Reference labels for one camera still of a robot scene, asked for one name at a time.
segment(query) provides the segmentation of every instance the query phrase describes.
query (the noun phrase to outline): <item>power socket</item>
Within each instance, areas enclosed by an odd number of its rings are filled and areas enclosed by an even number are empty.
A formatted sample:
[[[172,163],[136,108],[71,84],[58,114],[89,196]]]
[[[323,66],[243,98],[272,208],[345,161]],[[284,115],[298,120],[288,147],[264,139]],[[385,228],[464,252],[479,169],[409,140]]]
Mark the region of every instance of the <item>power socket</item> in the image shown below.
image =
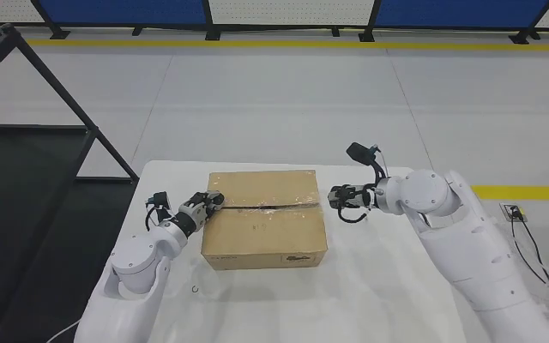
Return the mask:
[[[518,218],[513,218],[512,216],[513,211],[511,209],[514,206],[517,206],[518,210],[521,211],[524,222],[526,223],[528,221],[528,218],[526,218],[526,214],[524,213],[524,209],[518,206],[518,204],[501,202],[499,206],[501,207],[501,210],[504,213],[504,217],[507,219],[507,221],[509,222],[513,221],[513,222],[519,222],[519,223],[521,222],[521,220],[519,220]]]

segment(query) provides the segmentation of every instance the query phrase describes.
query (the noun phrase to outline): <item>gray floor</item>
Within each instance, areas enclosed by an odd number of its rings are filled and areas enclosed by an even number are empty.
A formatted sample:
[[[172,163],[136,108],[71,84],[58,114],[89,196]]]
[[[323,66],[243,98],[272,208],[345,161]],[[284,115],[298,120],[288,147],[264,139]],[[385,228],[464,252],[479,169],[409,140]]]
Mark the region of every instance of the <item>gray floor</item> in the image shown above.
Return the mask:
[[[76,30],[70,37],[129,38],[127,32],[94,34]],[[319,39],[311,33],[224,35],[280,37]],[[377,36],[422,39],[507,43],[497,34]],[[359,141],[377,143],[389,165],[455,169],[471,184],[543,185],[549,177],[549,52],[35,49],[138,173],[151,159],[353,165],[345,149]],[[0,80],[0,123],[79,123],[20,54],[0,64]],[[101,146],[81,170],[123,174]],[[502,219],[498,202],[485,204]],[[548,204],[521,205],[549,261]],[[537,296],[549,298],[539,282],[528,283]],[[474,332],[469,340],[482,341],[478,323],[468,322],[467,305],[458,301],[458,307],[466,332]]]

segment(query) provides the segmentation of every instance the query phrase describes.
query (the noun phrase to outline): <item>table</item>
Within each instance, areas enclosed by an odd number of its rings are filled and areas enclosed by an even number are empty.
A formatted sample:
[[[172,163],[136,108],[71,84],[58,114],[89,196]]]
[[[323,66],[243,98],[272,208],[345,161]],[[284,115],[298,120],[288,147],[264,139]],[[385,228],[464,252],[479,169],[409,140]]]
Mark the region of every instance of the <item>table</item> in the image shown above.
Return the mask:
[[[349,225],[329,207],[333,185],[366,184],[371,168],[151,161],[117,243],[145,232],[144,202],[154,192],[167,191],[178,207],[206,189],[210,172],[296,169],[317,171],[329,246],[320,266],[216,272],[195,233],[172,262],[150,342],[465,342],[450,285],[406,217],[372,211]]]

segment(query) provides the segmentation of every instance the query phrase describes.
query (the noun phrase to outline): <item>yellow line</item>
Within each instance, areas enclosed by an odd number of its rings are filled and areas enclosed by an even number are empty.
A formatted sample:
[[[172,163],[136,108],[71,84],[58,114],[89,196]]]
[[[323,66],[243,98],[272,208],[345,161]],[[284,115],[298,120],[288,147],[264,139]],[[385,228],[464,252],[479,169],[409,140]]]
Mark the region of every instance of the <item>yellow line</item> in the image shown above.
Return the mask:
[[[549,186],[473,186],[480,199],[549,200]]]
[[[549,45],[516,44],[453,44],[453,43],[397,43],[397,42],[335,42],[292,40],[109,40],[109,39],[28,39],[31,45],[49,46],[105,46],[105,47],[209,47],[209,48],[340,48],[340,49],[415,49],[453,51],[549,51]]]

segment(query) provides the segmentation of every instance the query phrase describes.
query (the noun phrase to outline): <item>brown cardboard box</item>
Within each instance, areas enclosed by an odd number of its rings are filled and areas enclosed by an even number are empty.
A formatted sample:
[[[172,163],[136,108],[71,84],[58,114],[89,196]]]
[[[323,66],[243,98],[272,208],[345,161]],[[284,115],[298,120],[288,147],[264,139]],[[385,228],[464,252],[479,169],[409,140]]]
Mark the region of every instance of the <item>brown cardboard box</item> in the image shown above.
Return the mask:
[[[315,267],[328,249],[314,171],[215,172],[225,206],[206,224],[202,255],[217,270]]]

